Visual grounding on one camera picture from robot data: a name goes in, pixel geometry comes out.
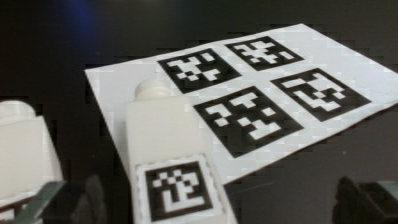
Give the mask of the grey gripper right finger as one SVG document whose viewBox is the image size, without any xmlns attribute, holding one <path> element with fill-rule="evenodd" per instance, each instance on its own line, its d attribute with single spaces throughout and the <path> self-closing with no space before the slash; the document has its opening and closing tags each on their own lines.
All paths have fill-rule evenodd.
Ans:
<svg viewBox="0 0 398 224">
<path fill-rule="evenodd" d="M 398 224 L 398 181 L 340 179 L 333 224 Z"/>
</svg>

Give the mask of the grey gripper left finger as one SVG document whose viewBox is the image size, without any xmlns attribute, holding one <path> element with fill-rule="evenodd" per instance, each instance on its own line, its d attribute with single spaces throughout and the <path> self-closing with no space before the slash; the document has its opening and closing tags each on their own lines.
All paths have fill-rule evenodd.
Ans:
<svg viewBox="0 0 398 224">
<path fill-rule="evenodd" d="M 52 181 L 27 199 L 6 206 L 6 224 L 109 224 L 100 177 L 84 182 Z"/>
</svg>

